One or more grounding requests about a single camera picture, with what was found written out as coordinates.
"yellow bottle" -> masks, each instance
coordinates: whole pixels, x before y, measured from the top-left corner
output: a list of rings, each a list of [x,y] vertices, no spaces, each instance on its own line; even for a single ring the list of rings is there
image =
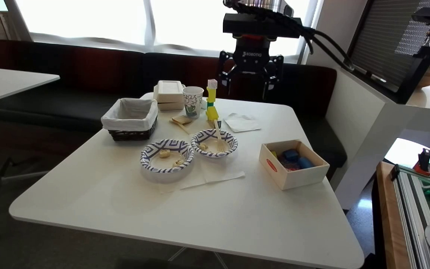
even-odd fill
[[[216,98],[216,79],[208,79],[205,85],[205,91],[208,92],[205,98],[205,119],[211,125],[214,121],[217,121],[217,112],[214,107],[214,98]]]

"patterned bowl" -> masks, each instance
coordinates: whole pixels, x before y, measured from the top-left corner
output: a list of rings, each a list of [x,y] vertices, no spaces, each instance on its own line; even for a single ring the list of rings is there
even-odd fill
[[[140,155],[141,174],[155,182],[173,182],[188,174],[193,151],[185,140],[162,139],[149,143]]]
[[[220,160],[234,152],[238,143],[231,133],[223,130],[219,130],[219,136],[220,140],[216,139],[216,128],[207,128],[196,133],[191,145],[196,154],[205,158]]]

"napkin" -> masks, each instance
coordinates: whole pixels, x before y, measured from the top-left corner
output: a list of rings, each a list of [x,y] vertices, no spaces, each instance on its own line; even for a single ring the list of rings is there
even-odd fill
[[[261,124],[249,115],[229,113],[223,121],[232,133],[261,130]]]

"blue object in box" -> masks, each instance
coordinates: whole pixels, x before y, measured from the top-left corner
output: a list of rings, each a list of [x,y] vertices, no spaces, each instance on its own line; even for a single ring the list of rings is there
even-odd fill
[[[288,170],[298,170],[300,168],[297,161],[286,161],[285,158],[279,158],[279,163]]]
[[[295,163],[300,158],[300,152],[297,149],[286,149],[280,157],[289,163]]]
[[[300,168],[305,168],[305,167],[313,167],[313,163],[307,158],[304,158],[302,155],[298,157],[298,165]]]

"white box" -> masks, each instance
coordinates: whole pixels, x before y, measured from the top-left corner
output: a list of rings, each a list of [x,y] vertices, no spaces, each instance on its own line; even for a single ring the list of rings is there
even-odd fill
[[[155,100],[117,98],[99,118],[102,128],[116,131],[147,131],[158,109]]]
[[[286,149],[297,149],[300,155],[313,163],[313,167],[288,170],[276,157]],[[279,189],[317,183],[323,179],[329,167],[325,160],[300,140],[262,143],[259,149],[259,164],[267,170]]]
[[[153,98],[161,110],[183,107],[183,83],[179,80],[158,80],[153,86]]]

